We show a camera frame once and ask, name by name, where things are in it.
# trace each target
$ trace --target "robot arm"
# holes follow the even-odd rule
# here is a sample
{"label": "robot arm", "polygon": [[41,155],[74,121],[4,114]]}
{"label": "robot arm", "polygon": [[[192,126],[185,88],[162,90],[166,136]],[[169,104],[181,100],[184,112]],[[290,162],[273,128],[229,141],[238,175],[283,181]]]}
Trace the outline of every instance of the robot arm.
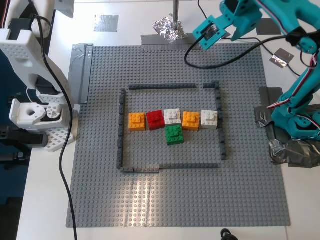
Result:
{"label": "robot arm", "polygon": [[[55,8],[55,0],[33,0],[33,4],[39,13],[39,16],[46,19],[52,19]],[[28,5],[28,0],[11,0],[4,28],[7,29],[9,27],[12,19],[19,19]],[[44,20],[41,20],[41,24],[43,37],[47,38],[50,34],[50,25]],[[36,20],[34,20],[31,25],[31,31],[36,38],[40,38],[39,25]]]}
{"label": "robot arm", "polygon": [[262,18],[260,9],[270,15],[287,36],[287,42],[301,52],[312,54],[309,68],[277,103],[269,106],[275,109],[272,119],[293,138],[320,141],[320,112],[304,111],[320,89],[320,32],[308,35],[298,22],[306,22],[320,31],[318,6],[308,0],[224,0],[220,4],[222,16],[208,17],[193,35],[197,40],[202,38],[200,44],[207,50],[225,35],[226,28],[234,25],[236,31],[231,40],[235,41],[256,28]]}
{"label": "robot arm", "polygon": [[[61,88],[47,69],[42,48],[36,37],[40,35],[39,25],[35,19],[16,18],[28,0],[11,1],[5,29],[0,29],[0,49],[8,57],[15,73],[29,89],[35,89],[37,97],[44,104],[20,103],[14,100],[10,119],[20,128],[29,132],[41,132],[50,128],[66,127],[69,113],[67,101]],[[52,19],[55,1],[34,0],[34,6],[41,17]],[[50,25],[42,20],[43,31],[50,32]],[[48,64],[65,89],[72,107],[69,83],[60,68],[46,57]]]}

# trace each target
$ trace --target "lego baseplate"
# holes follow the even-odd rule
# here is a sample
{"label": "lego baseplate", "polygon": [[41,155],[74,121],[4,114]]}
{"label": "lego baseplate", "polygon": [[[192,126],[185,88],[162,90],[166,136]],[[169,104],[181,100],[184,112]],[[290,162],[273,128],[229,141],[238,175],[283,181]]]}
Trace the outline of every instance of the lego baseplate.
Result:
{"label": "lego baseplate", "polygon": [[[189,61],[214,65],[236,57],[251,46],[250,43],[216,44],[207,52],[192,51]],[[261,105],[259,87],[266,86],[261,51],[256,49],[226,67],[199,70],[184,63],[185,50],[170,50],[167,45],[167,50],[158,49],[94,48],[88,103],[80,111],[71,183],[77,226],[289,226],[281,168],[271,163],[265,130],[257,128],[255,123],[254,107]],[[223,110],[218,116],[223,119],[226,158],[220,168],[175,169],[183,164],[178,162],[168,164],[172,169],[162,169],[159,173],[123,173],[117,169],[121,88],[129,91],[129,85],[166,83],[196,83],[203,88],[203,83],[212,81],[220,83]],[[150,103],[140,98],[148,99],[152,94],[136,95],[138,104],[127,102],[126,105],[136,109],[149,106]],[[176,98],[171,95],[169,109],[178,108]],[[192,105],[187,110],[194,111],[193,108]],[[137,151],[143,149],[143,145],[136,147]],[[159,149],[156,145],[152,147],[146,148],[144,155],[148,159],[159,158]],[[70,211],[66,226],[72,227]]]}

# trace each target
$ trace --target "aluminum foil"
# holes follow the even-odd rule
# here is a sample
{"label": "aluminum foil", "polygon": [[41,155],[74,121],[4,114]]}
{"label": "aluminum foil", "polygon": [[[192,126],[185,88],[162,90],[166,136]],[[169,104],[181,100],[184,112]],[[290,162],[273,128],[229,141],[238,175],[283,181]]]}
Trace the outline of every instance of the aluminum foil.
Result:
{"label": "aluminum foil", "polygon": [[177,39],[184,39],[187,37],[185,31],[182,27],[181,21],[178,20],[178,29],[175,30],[173,26],[173,15],[169,15],[170,18],[164,17],[156,21],[152,26],[154,30],[161,36],[163,39],[170,43],[173,43]]}
{"label": "aluminum foil", "polygon": [[288,163],[289,167],[314,168],[320,166],[320,142],[292,139],[283,144],[277,139],[269,141],[273,164]]}
{"label": "aluminum foil", "polygon": [[291,53],[282,48],[279,48],[279,50],[276,51],[270,59],[270,62],[283,69],[291,62],[292,59],[294,59],[294,57],[295,56]]}
{"label": "aluminum foil", "polygon": [[282,60],[281,58],[277,57],[276,55],[273,55],[271,59],[272,59],[271,62],[273,62],[277,66],[281,67],[282,69],[288,65],[288,63],[286,61]]}

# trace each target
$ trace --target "silver tape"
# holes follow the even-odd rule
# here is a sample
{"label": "silver tape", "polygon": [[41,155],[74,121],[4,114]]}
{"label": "silver tape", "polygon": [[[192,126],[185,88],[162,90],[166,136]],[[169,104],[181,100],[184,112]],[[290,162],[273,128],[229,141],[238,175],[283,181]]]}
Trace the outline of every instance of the silver tape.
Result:
{"label": "silver tape", "polygon": [[173,26],[173,15],[170,14],[170,19],[164,17],[156,21],[152,26],[154,30],[161,36],[167,43],[173,43],[177,39],[184,39],[187,37],[182,27],[181,21],[178,20],[178,29],[175,30]]}
{"label": "silver tape", "polygon": [[270,59],[270,62],[274,63],[275,65],[283,69],[291,62],[291,60],[294,57],[295,56],[291,53],[287,52],[282,48],[279,48],[279,50],[276,51]]}
{"label": "silver tape", "polygon": [[95,15],[95,32],[118,32],[119,15]]}
{"label": "silver tape", "polygon": [[276,55],[273,55],[271,59],[272,59],[272,60],[270,60],[271,62],[273,62],[275,65],[277,65],[278,67],[280,67],[282,69],[288,65],[288,63],[286,61],[282,60],[281,58],[277,57]]}

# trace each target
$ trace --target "table surface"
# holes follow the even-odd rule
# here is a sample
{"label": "table surface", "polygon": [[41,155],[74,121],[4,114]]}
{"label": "table surface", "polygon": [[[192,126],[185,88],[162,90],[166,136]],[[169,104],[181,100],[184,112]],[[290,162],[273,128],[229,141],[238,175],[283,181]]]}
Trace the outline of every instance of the table surface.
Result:
{"label": "table surface", "polygon": [[[141,35],[154,35],[152,23],[167,17],[172,12],[173,3],[122,2],[97,3],[102,0],[76,0],[74,18],[56,13],[49,57],[68,77],[73,44],[94,44],[95,46],[139,46]],[[220,16],[221,0],[201,1],[208,15]],[[119,15],[118,32],[94,32],[95,15]],[[182,1],[179,19],[184,31],[192,31],[204,21],[204,16],[196,1]],[[302,25],[307,32],[310,26]],[[234,27],[227,29],[233,34]],[[256,31],[246,37],[256,37]],[[270,36],[258,36],[261,40]],[[272,41],[266,46],[274,53],[283,48],[295,55],[291,67],[299,74],[306,69],[299,60],[299,51],[285,40]],[[281,87],[287,91],[297,79],[286,67],[281,69],[271,63],[271,56],[263,48],[262,58],[268,87]],[[320,103],[316,94],[313,104]],[[78,120],[73,124],[72,133],[77,134]],[[63,170],[67,181],[71,182],[76,143],[71,143],[64,154]],[[72,240],[73,230],[66,228],[68,196],[62,182],[59,168],[60,151],[51,153],[42,149],[32,151],[20,216],[17,240]],[[289,227],[228,227],[240,240],[301,240],[317,239],[320,235],[320,167],[313,169],[289,168],[281,166],[285,192],[289,207],[291,226]],[[78,228],[79,240],[102,239],[167,239],[194,240],[220,239],[222,227],[126,227],[126,228]]]}

